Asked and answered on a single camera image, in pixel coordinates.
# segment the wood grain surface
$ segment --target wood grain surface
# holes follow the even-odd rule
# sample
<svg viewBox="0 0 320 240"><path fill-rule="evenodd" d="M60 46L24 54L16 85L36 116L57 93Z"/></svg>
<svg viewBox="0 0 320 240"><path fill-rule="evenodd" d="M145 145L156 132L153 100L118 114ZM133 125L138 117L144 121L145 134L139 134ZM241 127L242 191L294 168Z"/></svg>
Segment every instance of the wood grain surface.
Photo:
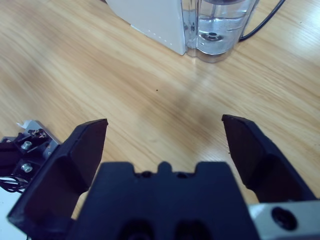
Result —
<svg viewBox="0 0 320 240"><path fill-rule="evenodd" d="M278 0L261 0L248 31ZM41 121L61 141L107 118L103 161L193 171L229 155L222 114L255 121L320 197L320 2L288 0L231 56L205 63L132 29L99 0L0 1L0 137ZM81 196L77 216L85 194Z"/></svg>

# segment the clear plastic reservoir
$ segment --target clear plastic reservoir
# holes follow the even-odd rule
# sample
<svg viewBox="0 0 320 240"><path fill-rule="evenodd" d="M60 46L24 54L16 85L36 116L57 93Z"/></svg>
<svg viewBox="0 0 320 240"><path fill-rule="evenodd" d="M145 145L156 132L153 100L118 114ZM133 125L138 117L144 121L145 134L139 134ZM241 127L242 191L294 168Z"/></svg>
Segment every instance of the clear plastic reservoir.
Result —
<svg viewBox="0 0 320 240"><path fill-rule="evenodd" d="M239 41L259 0L182 0L187 54L214 63Z"/></svg>

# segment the white appliance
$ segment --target white appliance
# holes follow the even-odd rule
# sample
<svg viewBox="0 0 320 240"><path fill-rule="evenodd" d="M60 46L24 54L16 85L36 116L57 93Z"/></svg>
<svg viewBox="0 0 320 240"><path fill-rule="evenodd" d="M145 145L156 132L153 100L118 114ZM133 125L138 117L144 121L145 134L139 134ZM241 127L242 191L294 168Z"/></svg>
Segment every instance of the white appliance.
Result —
<svg viewBox="0 0 320 240"><path fill-rule="evenodd" d="M176 53L214 63L243 35L259 0L106 0L116 15Z"/></svg>

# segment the hex bolt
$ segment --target hex bolt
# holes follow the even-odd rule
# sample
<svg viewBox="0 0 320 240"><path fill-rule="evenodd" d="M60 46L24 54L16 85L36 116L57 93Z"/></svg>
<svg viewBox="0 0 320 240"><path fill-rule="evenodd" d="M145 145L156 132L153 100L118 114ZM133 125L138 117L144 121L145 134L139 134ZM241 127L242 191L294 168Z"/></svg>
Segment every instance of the hex bolt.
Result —
<svg viewBox="0 0 320 240"><path fill-rule="evenodd" d="M22 145L21 145L21 148L24 149L24 150L28 150L32 145L32 142L30 141L25 141Z"/></svg>
<svg viewBox="0 0 320 240"><path fill-rule="evenodd" d="M21 170L24 171L25 173L30 173L32 169L33 167L31 166L30 163L25 163L21 166Z"/></svg>

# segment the wire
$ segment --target wire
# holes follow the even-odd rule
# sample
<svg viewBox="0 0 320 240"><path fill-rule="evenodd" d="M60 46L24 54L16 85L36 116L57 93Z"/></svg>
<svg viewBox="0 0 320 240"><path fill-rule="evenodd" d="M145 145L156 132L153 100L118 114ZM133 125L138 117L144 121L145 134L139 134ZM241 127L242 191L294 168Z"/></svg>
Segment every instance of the wire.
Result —
<svg viewBox="0 0 320 240"><path fill-rule="evenodd" d="M251 38L253 35L255 35L260 29L262 29L264 27L264 25L266 25L267 22L269 22L269 20L276 14L276 12L280 9L280 7L282 6L282 4L285 3L286 0L280 0L278 2L278 4L274 7L274 9L270 12L270 14L254 29L252 30L250 33L248 33L245 36L240 37L239 42L242 42L244 40L247 40L248 38Z"/></svg>
<svg viewBox="0 0 320 240"><path fill-rule="evenodd" d="M0 187L9 193L22 194L21 190L28 186L28 182L20 180L18 175L1 176L0 178Z"/></svg>

